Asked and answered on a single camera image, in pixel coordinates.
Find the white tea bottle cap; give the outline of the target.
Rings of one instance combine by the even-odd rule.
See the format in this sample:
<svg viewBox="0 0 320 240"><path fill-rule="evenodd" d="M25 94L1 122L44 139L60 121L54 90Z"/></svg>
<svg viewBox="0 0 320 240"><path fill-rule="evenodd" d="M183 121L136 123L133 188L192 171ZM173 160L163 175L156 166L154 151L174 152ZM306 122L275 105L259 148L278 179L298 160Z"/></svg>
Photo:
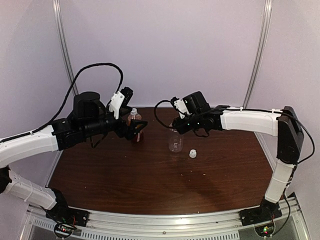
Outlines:
<svg viewBox="0 0 320 240"><path fill-rule="evenodd" d="M136 108L132 108L130 114L131 115L136 115L138 113L138 110Z"/></svg>

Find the clear plastic bottle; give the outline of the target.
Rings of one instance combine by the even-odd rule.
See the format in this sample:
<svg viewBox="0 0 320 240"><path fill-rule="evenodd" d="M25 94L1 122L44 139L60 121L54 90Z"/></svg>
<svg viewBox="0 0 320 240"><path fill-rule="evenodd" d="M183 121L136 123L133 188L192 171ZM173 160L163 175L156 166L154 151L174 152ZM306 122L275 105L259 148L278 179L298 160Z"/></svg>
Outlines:
<svg viewBox="0 0 320 240"><path fill-rule="evenodd" d="M169 130L168 149L173 153L181 152L183 149L184 136L175 129Z"/></svg>

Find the white flip bottle cap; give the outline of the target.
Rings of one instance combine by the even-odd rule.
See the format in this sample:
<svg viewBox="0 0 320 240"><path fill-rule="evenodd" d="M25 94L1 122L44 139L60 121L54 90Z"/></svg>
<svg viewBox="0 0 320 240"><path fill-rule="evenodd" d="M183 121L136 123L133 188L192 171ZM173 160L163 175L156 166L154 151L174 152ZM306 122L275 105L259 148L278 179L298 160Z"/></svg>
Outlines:
<svg viewBox="0 0 320 240"><path fill-rule="evenodd" d="M191 149L189 151L189 157L192 158L192 159L196 158L197 157L197 151L195 149Z"/></svg>

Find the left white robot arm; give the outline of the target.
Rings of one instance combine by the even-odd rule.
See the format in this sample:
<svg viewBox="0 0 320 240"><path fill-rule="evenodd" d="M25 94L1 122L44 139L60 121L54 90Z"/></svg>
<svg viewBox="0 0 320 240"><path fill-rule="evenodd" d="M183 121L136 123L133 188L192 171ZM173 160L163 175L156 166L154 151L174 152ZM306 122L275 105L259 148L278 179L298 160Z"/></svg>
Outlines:
<svg viewBox="0 0 320 240"><path fill-rule="evenodd" d="M63 224L77 224L76 213L57 189L41 187L13 172L9 165L46 152L63 151L92 137L114 132L119 138L132 140L147 126L147 121L122 117L131 111L128 106L133 91L125 87L117 91L108 106L100 94L87 91L73 98L73 110L66 118L54 120L39 131L29 131L0 141L0 192L10 193L44 209L47 217Z"/></svg>

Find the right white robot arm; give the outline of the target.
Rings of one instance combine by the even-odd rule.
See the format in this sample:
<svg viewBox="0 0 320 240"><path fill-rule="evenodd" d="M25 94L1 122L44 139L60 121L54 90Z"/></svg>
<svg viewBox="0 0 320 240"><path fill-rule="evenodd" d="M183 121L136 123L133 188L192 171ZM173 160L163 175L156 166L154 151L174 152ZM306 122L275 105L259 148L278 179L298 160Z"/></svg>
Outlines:
<svg viewBox="0 0 320 240"><path fill-rule="evenodd" d="M277 162L265 195L256 210L259 220L268 220L275 212L285 188L298 166L304 133L296 113L290 106L277 110L244 109L218 105L210 107L200 91L170 100L179 116L172 127L181 135L200 129L215 131L246 131L277 138Z"/></svg>

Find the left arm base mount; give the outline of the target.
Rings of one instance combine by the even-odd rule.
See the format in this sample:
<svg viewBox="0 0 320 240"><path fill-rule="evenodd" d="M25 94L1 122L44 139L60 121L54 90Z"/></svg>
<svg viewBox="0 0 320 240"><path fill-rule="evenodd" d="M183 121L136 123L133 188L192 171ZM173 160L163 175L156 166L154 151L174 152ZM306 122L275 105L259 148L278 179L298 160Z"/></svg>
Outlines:
<svg viewBox="0 0 320 240"><path fill-rule="evenodd" d="M53 233L58 239L66 239L78 230L77 227L87 226L89 212L86 210L58 204L52 209L41 208L45 216L55 222Z"/></svg>

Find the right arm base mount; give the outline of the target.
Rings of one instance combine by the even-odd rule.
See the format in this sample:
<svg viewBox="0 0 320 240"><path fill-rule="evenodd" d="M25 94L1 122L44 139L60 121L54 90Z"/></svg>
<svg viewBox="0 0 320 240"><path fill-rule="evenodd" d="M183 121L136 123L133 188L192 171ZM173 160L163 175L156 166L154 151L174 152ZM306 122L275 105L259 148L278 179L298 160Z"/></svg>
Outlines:
<svg viewBox="0 0 320 240"><path fill-rule="evenodd" d="M278 203L263 199L259 206L241 210L239 216L243 227L254 225L256 234L267 238L275 232L274 219L281 217L282 212Z"/></svg>

